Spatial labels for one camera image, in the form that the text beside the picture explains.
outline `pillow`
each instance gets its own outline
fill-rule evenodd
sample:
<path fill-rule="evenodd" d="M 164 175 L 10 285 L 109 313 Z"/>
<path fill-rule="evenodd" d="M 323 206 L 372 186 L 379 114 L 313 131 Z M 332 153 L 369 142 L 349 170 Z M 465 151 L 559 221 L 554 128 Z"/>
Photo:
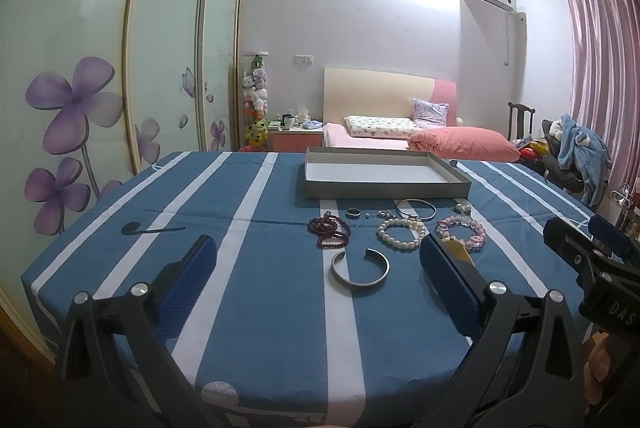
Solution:
<path fill-rule="evenodd" d="M 417 98 L 414 98 L 412 102 L 414 103 L 414 122 L 421 129 L 437 129 L 447 126 L 449 104 L 433 104 Z"/>
<path fill-rule="evenodd" d="M 407 139 L 420 132 L 409 118 L 376 118 L 373 116 L 347 116 L 347 128 L 351 137 L 385 137 L 387 139 Z"/>
<path fill-rule="evenodd" d="M 444 159 L 515 163 L 518 149 L 503 135 L 476 127 L 445 127 L 420 131 L 409 138 L 410 150 L 431 152 Z"/>

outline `flower stem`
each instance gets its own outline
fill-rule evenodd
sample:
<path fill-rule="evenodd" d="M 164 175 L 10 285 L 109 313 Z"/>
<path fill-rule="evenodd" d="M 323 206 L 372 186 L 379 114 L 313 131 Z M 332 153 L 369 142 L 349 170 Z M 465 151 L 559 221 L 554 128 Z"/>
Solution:
<path fill-rule="evenodd" d="M 87 175 L 89 176 L 91 188 L 94 189 L 94 195 L 97 199 L 100 196 L 100 190 L 98 190 L 98 183 L 95 182 L 94 169 L 91 168 L 91 161 L 89 161 L 89 153 L 86 150 L 86 144 L 82 145 L 80 150 L 82 151 L 82 158 L 84 159 L 84 166 L 86 168 Z"/>

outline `metal screw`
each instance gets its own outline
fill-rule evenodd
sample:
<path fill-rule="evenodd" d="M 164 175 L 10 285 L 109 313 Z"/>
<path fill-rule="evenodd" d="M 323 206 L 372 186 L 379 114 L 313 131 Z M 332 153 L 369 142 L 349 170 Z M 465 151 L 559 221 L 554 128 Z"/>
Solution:
<path fill-rule="evenodd" d="M 78 293 L 78 294 L 76 294 L 74 296 L 74 302 L 77 303 L 78 305 L 82 305 L 87 300 L 89 300 L 89 295 L 87 293 L 85 293 L 84 291 L 82 291 L 82 293 Z"/>
<path fill-rule="evenodd" d="M 560 293 L 560 291 L 556 291 L 556 289 L 549 291 L 549 298 L 556 303 L 562 303 L 564 300 L 564 295 Z"/>
<path fill-rule="evenodd" d="M 489 291 L 494 294 L 505 294 L 507 292 L 507 286 L 502 282 L 494 281 L 489 284 Z"/>
<path fill-rule="evenodd" d="M 131 294 L 133 296 L 144 296 L 148 291 L 149 286 L 144 282 L 137 283 L 131 288 Z"/>

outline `human hand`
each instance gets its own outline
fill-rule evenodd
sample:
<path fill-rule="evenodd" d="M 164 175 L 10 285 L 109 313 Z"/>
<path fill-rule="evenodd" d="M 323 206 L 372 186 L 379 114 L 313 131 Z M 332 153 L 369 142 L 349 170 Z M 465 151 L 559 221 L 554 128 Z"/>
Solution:
<path fill-rule="evenodd" d="M 593 347 L 589 361 L 584 365 L 584 397 L 589 405 L 602 401 L 604 386 L 602 382 L 609 376 L 611 356 L 607 352 L 608 334 L 604 334 Z"/>

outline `headboard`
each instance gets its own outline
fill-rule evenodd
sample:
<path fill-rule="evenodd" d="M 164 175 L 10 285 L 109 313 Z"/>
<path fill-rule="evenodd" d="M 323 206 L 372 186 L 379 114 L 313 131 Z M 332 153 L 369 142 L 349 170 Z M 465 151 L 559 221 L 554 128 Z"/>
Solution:
<path fill-rule="evenodd" d="M 324 122 L 344 125 L 347 116 L 412 118 L 412 98 L 449 104 L 447 126 L 456 126 L 456 85 L 444 80 L 408 74 L 324 70 Z"/>

